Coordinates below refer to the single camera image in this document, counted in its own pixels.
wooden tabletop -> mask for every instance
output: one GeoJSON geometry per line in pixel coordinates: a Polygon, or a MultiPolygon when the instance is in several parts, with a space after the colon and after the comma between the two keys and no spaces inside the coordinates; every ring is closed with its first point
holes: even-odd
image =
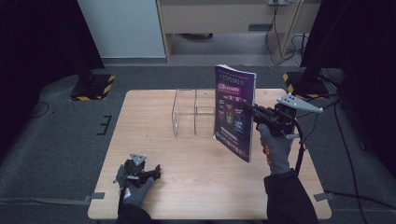
{"type": "MultiPolygon", "coordinates": [[[[267,219],[267,195],[263,178],[270,174],[262,154],[260,134],[254,131],[251,162],[236,157],[210,135],[182,134],[175,137],[172,108],[176,90],[128,91],[113,138],[98,178],[88,216],[95,220],[116,219],[119,185],[113,184],[121,164],[130,154],[147,156],[145,170],[162,167],[142,207],[153,219],[267,219]]],[[[274,107],[283,90],[256,90],[256,104],[274,107]]],[[[298,142],[293,142],[290,165],[294,166],[298,142]]],[[[299,175],[318,217],[332,215],[327,201],[316,202],[323,192],[309,156],[304,154],[299,175]]]]}

baseboard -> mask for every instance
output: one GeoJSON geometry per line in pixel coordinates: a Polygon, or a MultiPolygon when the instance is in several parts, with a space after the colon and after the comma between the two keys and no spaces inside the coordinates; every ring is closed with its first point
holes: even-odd
{"type": "Polygon", "coordinates": [[[166,58],[102,58],[105,66],[130,66],[136,64],[162,64],[166,65],[166,58]]]}

black sleeve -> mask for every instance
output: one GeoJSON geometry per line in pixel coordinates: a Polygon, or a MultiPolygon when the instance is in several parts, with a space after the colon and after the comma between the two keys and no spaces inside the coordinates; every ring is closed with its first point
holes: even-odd
{"type": "Polygon", "coordinates": [[[264,178],[269,224],[313,224],[318,217],[300,179],[293,170],[264,178]]]}
{"type": "Polygon", "coordinates": [[[140,207],[124,204],[119,211],[116,224],[149,224],[151,216],[140,207]]]}

magazine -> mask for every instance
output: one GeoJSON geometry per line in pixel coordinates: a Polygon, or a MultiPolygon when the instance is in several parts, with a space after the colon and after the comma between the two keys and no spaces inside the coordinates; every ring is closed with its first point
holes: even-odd
{"type": "Polygon", "coordinates": [[[256,74],[225,64],[216,65],[215,74],[215,137],[236,156],[250,162],[253,118],[243,104],[254,105],[256,74]]]}

transparent book holder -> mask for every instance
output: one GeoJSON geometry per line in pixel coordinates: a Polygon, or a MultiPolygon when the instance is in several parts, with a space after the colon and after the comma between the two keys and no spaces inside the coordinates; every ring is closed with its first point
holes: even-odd
{"type": "Polygon", "coordinates": [[[215,90],[176,90],[172,123],[175,137],[213,136],[215,90]]]}

